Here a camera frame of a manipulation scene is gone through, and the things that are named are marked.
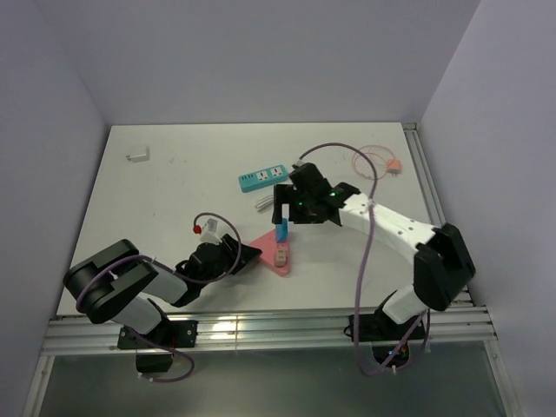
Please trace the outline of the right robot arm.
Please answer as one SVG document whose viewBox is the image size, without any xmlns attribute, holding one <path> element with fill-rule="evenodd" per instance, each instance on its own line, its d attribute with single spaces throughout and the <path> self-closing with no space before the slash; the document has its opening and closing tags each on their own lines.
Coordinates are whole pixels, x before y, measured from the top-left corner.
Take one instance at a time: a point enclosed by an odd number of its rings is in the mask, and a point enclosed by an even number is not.
<svg viewBox="0 0 556 417">
<path fill-rule="evenodd" d="M 407 321 L 430 309 L 444 311 L 474 278 L 476 267 L 461 232 L 451 223 L 440 227 L 418 222 L 374 202 L 355 186 L 332 186 L 316 165 L 305 162 L 288 175 L 290 184 L 274 186 L 272 221 L 294 224 L 332 222 L 377 239 L 401 255 L 413 268 L 413 281 L 396 290 L 379 307 L 376 328 L 393 339 Z"/>
</svg>

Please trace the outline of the small blue adapter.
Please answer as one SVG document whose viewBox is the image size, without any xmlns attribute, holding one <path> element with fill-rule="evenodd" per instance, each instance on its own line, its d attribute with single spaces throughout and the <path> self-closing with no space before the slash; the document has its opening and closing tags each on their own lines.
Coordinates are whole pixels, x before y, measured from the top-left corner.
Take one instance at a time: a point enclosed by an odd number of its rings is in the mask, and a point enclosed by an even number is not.
<svg viewBox="0 0 556 417">
<path fill-rule="evenodd" d="M 275 241 L 284 243 L 288 239 L 288 219 L 282 218 L 279 223 L 275 224 Z"/>
</svg>

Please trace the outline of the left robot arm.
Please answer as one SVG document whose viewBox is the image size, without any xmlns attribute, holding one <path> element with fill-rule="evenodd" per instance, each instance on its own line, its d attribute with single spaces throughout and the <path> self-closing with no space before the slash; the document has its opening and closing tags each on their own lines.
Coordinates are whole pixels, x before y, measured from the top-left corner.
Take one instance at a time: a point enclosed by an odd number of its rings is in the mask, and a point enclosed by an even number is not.
<svg viewBox="0 0 556 417">
<path fill-rule="evenodd" d="M 200 244 L 174 269 L 145 255 L 122 239 L 72 267 L 63 285 L 76 299 L 76 310 L 94 324 L 114 321 L 135 330 L 150 347 L 169 336 L 169 319 L 144 293 L 181 308 L 221 275 L 235 275 L 262 254 L 229 234 L 220 242 Z"/>
</svg>

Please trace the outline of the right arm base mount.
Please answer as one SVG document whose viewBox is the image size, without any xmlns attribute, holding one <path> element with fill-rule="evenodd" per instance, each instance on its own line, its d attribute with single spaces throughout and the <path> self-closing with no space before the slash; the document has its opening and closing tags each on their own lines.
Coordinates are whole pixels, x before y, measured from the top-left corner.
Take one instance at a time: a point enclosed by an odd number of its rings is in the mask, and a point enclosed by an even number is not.
<svg viewBox="0 0 556 417">
<path fill-rule="evenodd" d="M 391 345 L 372 347 L 374 358 L 381 364 L 393 352 L 398 341 L 415 321 L 417 321 L 417 327 L 409 335 L 406 343 L 400 348 L 394 358 L 388 363 L 390 367 L 404 367 L 410 363 L 412 357 L 409 347 L 410 341 L 422 340 L 420 354 L 425 350 L 430 332 L 428 318 L 422 319 L 415 315 L 409 321 L 397 324 L 383 313 L 361 314 L 359 326 L 360 342 L 393 342 Z"/>
</svg>

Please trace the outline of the white wall charger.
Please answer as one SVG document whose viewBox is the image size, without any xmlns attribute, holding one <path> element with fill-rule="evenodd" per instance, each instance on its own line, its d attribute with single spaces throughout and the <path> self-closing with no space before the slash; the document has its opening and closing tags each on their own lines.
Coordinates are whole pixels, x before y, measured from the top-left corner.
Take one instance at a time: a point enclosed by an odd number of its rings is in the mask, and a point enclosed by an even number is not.
<svg viewBox="0 0 556 417">
<path fill-rule="evenodd" d="M 149 147 L 134 146 L 128 150 L 125 158 L 128 162 L 132 162 L 132 163 L 147 162 L 150 159 Z"/>
</svg>

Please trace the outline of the orange charger plug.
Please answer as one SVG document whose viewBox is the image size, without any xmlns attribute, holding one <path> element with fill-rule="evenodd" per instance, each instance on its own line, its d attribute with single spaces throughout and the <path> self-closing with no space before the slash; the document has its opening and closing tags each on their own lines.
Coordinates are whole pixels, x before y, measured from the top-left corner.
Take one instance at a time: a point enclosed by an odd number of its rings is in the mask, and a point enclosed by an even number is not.
<svg viewBox="0 0 556 417">
<path fill-rule="evenodd" d="M 399 159 L 389 159 L 386 164 L 386 172 L 392 176 L 397 176 L 401 173 L 401 162 Z"/>
</svg>

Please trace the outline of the pink triangular power strip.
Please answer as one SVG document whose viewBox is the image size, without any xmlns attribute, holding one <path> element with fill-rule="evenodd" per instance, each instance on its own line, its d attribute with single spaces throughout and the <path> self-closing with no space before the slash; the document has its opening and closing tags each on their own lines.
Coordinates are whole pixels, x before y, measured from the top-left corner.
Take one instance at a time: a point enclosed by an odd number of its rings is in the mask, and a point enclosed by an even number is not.
<svg viewBox="0 0 556 417">
<path fill-rule="evenodd" d="M 284 277 L 290 272 L 289 241 L 277 243 L 275 241 L 275 230 L 270 230 L 266 234 L 254 239 L 249 246 L 261 250 L 259 262 L 270 269 L 275 274 Z M 274 255 L 278 248 L 285 248 L 288 251 L 288 264 L 284 268 L 277 268 L 274 265 Z"/>
</svg>

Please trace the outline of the teal power strip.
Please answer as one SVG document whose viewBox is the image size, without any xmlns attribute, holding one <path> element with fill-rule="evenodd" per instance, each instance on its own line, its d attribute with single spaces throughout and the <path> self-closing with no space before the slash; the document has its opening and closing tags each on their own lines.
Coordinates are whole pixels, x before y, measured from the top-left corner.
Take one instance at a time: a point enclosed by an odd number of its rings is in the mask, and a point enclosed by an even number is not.
<svg viewBox="0 0 556 417">
<path fill-rule="evenodd" d="M 242 193 L 249 193 L 258 189 L 273 186 L 288 179 L 288 171 L 284 165 L 276 165 L 261 169 L 238 177 Z"/>
</svg>

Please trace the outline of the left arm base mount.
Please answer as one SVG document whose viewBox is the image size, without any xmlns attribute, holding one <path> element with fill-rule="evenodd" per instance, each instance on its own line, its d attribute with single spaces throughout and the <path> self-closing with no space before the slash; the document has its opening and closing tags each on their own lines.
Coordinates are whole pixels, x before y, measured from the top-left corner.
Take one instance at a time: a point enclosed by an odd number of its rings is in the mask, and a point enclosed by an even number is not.
<svg viewBox="0 0 556 417">
<path fill-rule="evenodd" d="M 165 321 L 149 334 L 139 334 L 132 328 L 122 327 L 116 348 L 136 352 L 136 371 L 145 379 L 157 383 L 178 382 L 188 378 L 195 370 L 193 358 L 182 348 L 193 348 L 196 342 L 198 321 Z M 184 375 L 162 378 L 175 359 L 184 359 L 189 369 Z"/>
</svg>

